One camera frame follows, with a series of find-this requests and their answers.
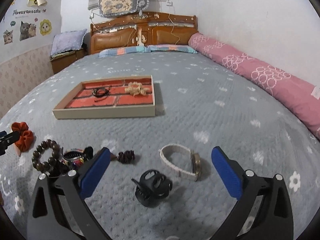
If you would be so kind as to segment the cream fabric scrunchie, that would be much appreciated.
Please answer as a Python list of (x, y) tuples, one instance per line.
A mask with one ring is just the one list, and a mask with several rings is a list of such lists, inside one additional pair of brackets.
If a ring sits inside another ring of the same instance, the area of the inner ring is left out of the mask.
[(129, 93), (131, 96), (142, 95), (146, 96), (149, 91), (148, 87), (144, 87), (140, 82), (130, 82), (127, 87), (125, 87), (125, 92)]

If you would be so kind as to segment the purple dotted cushion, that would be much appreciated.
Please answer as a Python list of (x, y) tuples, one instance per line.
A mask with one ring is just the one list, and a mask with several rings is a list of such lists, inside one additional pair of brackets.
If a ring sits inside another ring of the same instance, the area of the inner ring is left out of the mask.
[(87, 29), (78, 31), (66, 31), (54, 36), (50, 55), (65, 53), (71, 50), (80, 50), (83, 44)]

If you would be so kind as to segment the grey cats wall sticker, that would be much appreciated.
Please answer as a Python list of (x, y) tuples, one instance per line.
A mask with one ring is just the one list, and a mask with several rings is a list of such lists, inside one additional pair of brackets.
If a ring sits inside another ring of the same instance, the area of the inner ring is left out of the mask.
[(36, 36), (36, 24), (21, 22), (20, 41)]

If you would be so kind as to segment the striped pillow right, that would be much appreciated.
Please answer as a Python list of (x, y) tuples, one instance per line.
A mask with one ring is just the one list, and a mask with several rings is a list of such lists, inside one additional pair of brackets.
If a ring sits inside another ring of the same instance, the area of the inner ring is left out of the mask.
[(158, 45), (149, 45), (146, 47), (146, 52), (156, 52), (156, 51), (173, 51), (173, 52), (197, 54), (197, 51), (195, 49), (187, 45), (158, 44)]

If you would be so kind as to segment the wooden headboard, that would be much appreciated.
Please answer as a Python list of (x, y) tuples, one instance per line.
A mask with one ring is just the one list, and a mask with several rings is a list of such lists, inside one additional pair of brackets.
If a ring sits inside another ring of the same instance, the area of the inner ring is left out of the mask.
[(113, 20), (92, 23), (89, 53), (105, 49), (158, 44), (187, 45), (198, 32), (197, 17), (163, 12), (145, 12), (119, 16)]

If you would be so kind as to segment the grey patterned bedspread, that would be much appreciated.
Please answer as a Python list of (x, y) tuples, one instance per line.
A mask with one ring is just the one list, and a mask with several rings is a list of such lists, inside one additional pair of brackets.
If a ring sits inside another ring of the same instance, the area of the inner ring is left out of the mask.
[[(53, 108), (77, 84), (109, 77), (151, 75), (156, 115), (133, 119), (57, 120)], [(137, 162), (110, 163), (86, 203), (112, 239), (208, 239), (236, 200), (211, 162), (220, 146), (257, 175), (284, 177), (290, 195), (294, 236), (319, 208), (319, 141), (279, 101), (260, 87), (201, 54), (155, 52), (107, 58), (90, 55), (71, 64), (23, 97), (1, 118), (1, 130), (26, 122), (35, 144), (55, 140), (65, 150), (92, 146), (113, 153), (133, 150)], [(161, 161), (159, 150), (183, 145), (201, 158), (197, 181), (179, 177)], [(172, 180), (169, 196), (154, 207), (135, 197), (147, 170)]]

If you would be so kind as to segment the pink rolled quilt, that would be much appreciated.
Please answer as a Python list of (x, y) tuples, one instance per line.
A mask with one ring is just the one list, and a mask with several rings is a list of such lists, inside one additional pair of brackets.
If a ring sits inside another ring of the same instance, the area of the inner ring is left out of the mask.
[(281, 102), (319, 138), (318, 86), (201, 33), (191, 36), (189, 46), (231, 72), (255, 83)]

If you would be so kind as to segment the brick-pattern jewelry tray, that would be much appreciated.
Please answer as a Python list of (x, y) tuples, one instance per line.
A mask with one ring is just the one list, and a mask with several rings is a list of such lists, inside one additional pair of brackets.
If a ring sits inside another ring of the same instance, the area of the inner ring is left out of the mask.
[[(146, 96), (125, 92), (130, 82), (140, 82)], [(110, 77), (83, 81), (55, 106), (56, 119), (109, 119), (154, 117), (156, 111), (153, 78), (147, 76)]]

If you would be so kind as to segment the black hair claw clip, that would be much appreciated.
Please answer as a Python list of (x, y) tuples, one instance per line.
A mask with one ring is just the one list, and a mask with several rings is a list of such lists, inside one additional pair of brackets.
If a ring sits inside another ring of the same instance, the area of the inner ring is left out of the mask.
[(131, 179), (136, 185), (135, 197), (144, 207), (154, 207), (169, 196), (173, 182), (157, 170), (147, 170), (139, 180)]

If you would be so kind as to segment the wooden nightstand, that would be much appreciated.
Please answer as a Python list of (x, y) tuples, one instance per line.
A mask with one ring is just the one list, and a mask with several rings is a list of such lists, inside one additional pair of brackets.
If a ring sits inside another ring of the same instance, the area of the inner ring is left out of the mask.
[(59, 54), (50, 59), (52, 70), (54, 74), (64, 70), (69, 65), (73, 64), (75, 61), (83, 58), (87, 55), (86, 49), (73, 50), (67, 53)]

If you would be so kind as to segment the tabby kitten wall sticker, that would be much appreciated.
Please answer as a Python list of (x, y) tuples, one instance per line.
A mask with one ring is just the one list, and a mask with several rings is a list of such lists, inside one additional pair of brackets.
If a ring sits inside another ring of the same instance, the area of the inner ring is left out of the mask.
[(10, 44), (13, 42), (13, 30), (8, 31), (6, 30), (3, 33), (3, 40), (4, 40), (4, 44)]

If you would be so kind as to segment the rust orange scrunchie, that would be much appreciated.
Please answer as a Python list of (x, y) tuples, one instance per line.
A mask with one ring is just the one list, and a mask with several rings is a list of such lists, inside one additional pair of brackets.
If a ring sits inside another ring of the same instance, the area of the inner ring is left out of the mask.
[(20, 156), (21, 153), (27, 152), (32, 145), (34, 140), (33, 132), (29, 129), (26, 122), (14, 122), (11, 125), (11, 130), (19, 133), (19, 139), (15, 142), (15, 147), (17, 154)]

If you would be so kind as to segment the yellow flower cat sticker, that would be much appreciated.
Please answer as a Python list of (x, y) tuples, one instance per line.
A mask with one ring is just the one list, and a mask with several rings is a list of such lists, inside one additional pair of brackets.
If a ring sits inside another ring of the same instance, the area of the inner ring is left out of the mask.
[(40, 34), (42, 36), (49, 35), (52, 32), (52, 24), (50, 20), (44, 19), (40, 22)]

